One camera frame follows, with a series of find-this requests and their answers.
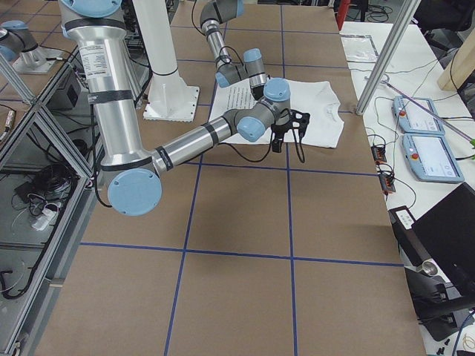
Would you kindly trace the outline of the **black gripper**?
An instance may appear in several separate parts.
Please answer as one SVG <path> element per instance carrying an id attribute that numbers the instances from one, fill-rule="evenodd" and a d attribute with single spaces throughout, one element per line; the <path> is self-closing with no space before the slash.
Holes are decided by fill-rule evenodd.
<path id="1" fill-rule="evenodd" d="M 263 97 L 263 92 L 266 84 L 251 86 L 251 94 L 254 99 L 261 99 Z"/>
<path id="2" fill-rule="evenodd" d="M 290 109 L 283 109 L 277 120 L 271 125 L 272 151 L 282 152 L 284 135 L 292 128 L 292 114 Z"/>

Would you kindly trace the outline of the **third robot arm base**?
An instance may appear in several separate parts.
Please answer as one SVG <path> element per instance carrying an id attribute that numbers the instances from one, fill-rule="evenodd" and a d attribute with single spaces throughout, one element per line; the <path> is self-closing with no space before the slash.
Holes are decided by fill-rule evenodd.
<path id="1" fill-rule="evenodd" d="M 20 20 L 1 23 L 1 55 L 13 63 L 17 73 L 46 74 L 63 51 L 40 47 L 29 27 Z"/>

